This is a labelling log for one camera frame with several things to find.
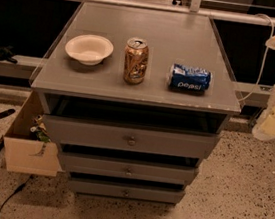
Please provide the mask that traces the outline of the cardboard box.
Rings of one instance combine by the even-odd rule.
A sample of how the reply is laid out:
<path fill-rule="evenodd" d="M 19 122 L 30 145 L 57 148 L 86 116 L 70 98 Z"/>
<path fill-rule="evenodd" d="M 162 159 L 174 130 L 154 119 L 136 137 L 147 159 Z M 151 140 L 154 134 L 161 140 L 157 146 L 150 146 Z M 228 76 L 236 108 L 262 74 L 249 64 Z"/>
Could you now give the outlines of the cardboard box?
<path fill-rule="evenodd" d="M 4 135 L 7 171 L 49 177 L 60 171 L 58 147 L 39 139 L 36 118 L 42 114 L 37 93 L 31 93 Z"/>

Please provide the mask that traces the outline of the grey bottom drawer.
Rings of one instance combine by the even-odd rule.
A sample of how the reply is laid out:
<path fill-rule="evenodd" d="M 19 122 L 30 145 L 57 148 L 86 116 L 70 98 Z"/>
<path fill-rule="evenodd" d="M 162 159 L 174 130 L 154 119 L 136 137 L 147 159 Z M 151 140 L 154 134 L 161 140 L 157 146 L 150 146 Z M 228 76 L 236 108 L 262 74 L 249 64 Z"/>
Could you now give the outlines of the grey bottom drawer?
<path fill-rule="evenodd" d="M 140 187 L 133 184 L 117 184 L 87 179 L 70 179 L 68 181 L 73 192 L 94 194 L 116 198 L 132 198 L 154 202 L 175 204 L 185 196 L 184 191 L 153 187 Z"/>

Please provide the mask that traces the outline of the grey drawer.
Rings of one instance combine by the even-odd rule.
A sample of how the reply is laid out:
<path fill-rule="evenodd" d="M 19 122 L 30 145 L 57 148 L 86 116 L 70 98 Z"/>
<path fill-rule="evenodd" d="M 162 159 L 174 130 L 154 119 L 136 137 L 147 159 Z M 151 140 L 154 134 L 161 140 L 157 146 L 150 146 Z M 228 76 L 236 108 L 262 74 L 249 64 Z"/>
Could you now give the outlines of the grey drawer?
<path fill-rule="evenodd" d="M 82 119 L 44 115 L 48 135 L 54 142 L 104 149 L 119 149 L 150 154 L 188 158 L 207 158 L 219 140 L 218 136 L 182 134 L 144 130 Z"/>
<path fill-rule="evenodd" d="M 153 187 L 140 187 L 133 184 L 117 184 L 87 179 L 70 179 L 68 181 L 73 192 L 94 194 L 116 198 L 132 198 L 154 202 L 175 204 L 185 196 L 184 191 Z"/>
<path fill-rule="evenodd" d="M 199 174 L 199 170 L 195 167 L 188 168 L 187 166 L 157 164 L 89 154 L 82 155 L 81 153 L 60 152 L 58 157 L 65 171 L 133 180 L 190 185 Z"/>

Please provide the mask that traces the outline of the grey top drawer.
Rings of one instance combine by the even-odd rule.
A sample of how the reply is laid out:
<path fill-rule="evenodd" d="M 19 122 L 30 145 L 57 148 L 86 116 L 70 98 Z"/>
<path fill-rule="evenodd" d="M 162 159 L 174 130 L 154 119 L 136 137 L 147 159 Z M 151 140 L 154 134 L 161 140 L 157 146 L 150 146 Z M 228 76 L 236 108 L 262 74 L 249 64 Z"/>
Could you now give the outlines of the grey top drawer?
<path fill-rule="evenodd" d="M 218 136 L 182 134 L 144 130 L 82 119 L 44 115 L 48 135 L 54 142 L 104 149 L 119 149 L 150 154 L 188 158 L 207 158 L 219 140 Z"/>

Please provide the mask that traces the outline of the gold soda can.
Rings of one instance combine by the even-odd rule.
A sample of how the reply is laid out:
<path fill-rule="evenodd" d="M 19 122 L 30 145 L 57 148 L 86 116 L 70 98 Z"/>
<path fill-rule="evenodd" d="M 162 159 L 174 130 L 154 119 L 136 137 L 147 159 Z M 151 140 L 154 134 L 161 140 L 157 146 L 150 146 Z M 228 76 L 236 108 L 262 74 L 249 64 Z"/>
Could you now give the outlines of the gold soda can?
<path fill-rule="evenodd" d="M 125 47 L 124 80 L 135 85 L 141 83 L 147 71 L 149 50 L 146 40 L 132 37 Z"/>

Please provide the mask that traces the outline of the white paper bowl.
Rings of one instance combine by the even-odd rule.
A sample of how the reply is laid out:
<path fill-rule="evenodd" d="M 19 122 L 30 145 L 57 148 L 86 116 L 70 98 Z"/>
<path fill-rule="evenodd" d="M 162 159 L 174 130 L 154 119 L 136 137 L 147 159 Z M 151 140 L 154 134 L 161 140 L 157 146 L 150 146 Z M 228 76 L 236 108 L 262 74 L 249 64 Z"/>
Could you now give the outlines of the white paper bowl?
<path fill-rule="evenodd" d="M 113 53 L 113 44 L 97 35 L 80 35 L 70 39 L 65 52 L 72 59 L 87 66 L 97 65 Z"/>

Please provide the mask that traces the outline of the crumpled items in box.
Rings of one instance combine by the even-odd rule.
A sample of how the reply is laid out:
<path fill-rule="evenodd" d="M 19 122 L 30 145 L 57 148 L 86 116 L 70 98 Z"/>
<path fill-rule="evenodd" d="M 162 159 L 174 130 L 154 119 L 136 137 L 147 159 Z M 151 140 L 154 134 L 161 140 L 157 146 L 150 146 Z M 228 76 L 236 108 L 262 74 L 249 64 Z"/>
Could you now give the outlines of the crumpled items in box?
<path fill-rule="evenodd" d="M 42 115 L 37 115 L 35 118 L 33 118 L 33 125 L 30 128 L 30 132 L 32 135 L 36 136 L 36 139 L 38 141 L 42 141 L 43 143 L 50 142 L 51 139 L 47 135 L 47 131 L 45 129 L 45 124 L 42 121 L 43 116 Z"/>

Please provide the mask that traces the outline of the blue pepsi can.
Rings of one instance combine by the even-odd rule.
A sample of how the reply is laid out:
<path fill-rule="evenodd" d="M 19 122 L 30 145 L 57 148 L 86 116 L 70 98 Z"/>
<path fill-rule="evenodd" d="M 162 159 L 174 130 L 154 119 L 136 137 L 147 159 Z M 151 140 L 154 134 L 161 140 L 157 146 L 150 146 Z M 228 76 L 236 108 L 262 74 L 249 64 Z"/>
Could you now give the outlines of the blue pepsi can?
<path fill-rule="evenodd" d="M 167 84 L 170 88 L 204 92 L 209 89 L 212 74 L 202 67 L 175 63 L 170 67 Z"/>

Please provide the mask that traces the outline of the black marker on floor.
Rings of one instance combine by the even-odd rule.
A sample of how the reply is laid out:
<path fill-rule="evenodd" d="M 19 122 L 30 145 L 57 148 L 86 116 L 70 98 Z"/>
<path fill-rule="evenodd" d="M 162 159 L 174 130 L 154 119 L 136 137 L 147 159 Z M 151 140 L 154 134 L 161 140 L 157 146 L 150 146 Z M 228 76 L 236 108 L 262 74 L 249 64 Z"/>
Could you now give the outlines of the black marker on floor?
<path fill-rule="evenodd" d="M 0 113 L 0 119 L 11 116 L 13 113 L 15 113 L 15 109 L 13 109 L 13 108 L 8 109 L 8 110 L 4 110 Z"/>

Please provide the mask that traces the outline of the grey drawer cabinet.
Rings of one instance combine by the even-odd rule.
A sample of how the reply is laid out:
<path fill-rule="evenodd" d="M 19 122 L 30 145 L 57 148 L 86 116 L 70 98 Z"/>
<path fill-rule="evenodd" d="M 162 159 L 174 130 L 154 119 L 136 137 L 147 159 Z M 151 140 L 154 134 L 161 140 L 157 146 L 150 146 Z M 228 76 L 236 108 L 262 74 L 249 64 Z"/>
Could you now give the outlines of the grey drawer cabinet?
<path fill-rule="evenodd" d="M 74 192 L 180 202 L 240 105 L 210 18 L 82 3 L 33 80 Z"/>

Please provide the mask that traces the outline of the grey middle drawer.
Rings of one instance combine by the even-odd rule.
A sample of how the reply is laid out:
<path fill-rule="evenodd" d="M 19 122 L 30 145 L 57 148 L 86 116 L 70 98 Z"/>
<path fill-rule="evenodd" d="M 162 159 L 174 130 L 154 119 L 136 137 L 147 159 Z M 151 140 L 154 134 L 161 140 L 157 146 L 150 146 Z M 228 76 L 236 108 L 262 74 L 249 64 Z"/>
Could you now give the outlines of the grey middle drawer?
<path fill-rule="evenodd" d="M 199 170 L 195 167 L 188 168 L 187 166 L 157 164 L 89 154 L 82 155 L 81 153 L 60 152 L 58 157 L 65 171 L 133 180 L 190 185 L 199 174 Z"/>

